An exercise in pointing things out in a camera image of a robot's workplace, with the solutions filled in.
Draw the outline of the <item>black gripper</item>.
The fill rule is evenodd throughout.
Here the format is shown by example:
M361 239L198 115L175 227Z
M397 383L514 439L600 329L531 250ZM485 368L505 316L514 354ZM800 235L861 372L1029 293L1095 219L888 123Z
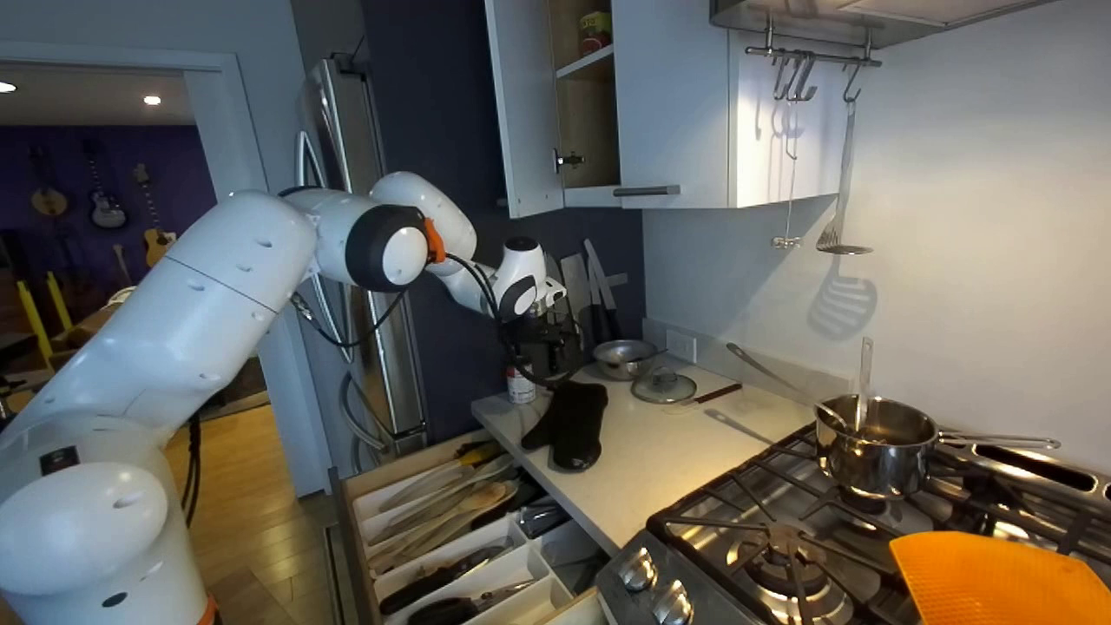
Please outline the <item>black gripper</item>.
M581 325L566 310L528 313L505 324L510 360L531 380L574 375L583 360Z

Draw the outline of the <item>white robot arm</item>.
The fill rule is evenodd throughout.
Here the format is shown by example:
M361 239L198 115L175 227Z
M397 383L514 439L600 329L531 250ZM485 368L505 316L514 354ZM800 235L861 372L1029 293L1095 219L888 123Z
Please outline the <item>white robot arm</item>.
M554 310L531 239L476 259L468 214L397 171L366 195L241 192L207 207L0 433L0 597L20 625L212 625L168 442L227 388L303 281L439 277L491 321Z

